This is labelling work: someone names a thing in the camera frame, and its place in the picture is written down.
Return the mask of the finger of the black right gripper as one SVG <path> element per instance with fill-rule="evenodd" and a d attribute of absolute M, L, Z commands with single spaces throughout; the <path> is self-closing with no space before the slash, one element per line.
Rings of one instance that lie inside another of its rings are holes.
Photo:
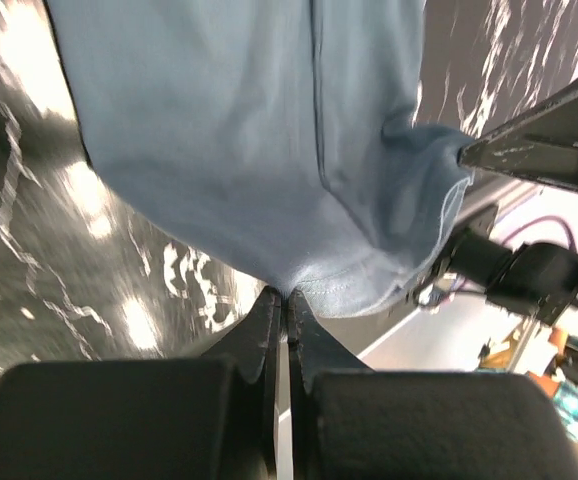
<path fill-rule="evenodd" d="M 578 78 L 464 147 L 459 164 L 578 193 Z"/>

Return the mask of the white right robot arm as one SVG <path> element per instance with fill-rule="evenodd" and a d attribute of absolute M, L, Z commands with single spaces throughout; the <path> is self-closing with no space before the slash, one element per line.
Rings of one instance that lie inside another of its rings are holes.
<path fill-rule="evenodd" d="M 578 194 L 578 78 L 465 147 L 459 163 Z M 482 287 L 489 303 L 554 324 L 578 308 L 578 253 L 548 242 L 511 250 L 491 240 L 496 211 L 487 205 L 454 227 L 411 298 L 453 272 Z"/>

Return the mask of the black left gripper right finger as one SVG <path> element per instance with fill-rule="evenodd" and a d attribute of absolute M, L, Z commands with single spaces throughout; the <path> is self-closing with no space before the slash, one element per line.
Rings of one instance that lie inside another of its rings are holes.
<path fill-rule="evenodd" d="M 298 479 L 578 479 L 551 401 L 516 374 L 375 371 L 287 303 Z"/>

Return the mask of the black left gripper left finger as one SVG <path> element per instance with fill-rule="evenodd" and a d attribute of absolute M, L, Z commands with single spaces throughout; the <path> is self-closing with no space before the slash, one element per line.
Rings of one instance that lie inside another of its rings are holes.
<path fill-rule="evenodd" d="M 273 479 L 281 299 L 194 357 L 53 361 L 0 377 L 0 479 Z"/>

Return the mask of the grey-blue t shirt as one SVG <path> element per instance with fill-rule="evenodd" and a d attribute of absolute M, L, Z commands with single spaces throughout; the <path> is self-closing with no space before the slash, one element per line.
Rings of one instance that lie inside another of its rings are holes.
<path fill-rule="evenodd" d="M 50 1 L 89 163 L 150 222 L 326 318 L 445 245 L 470 141 L 417 125 L 420 1 Z"/>

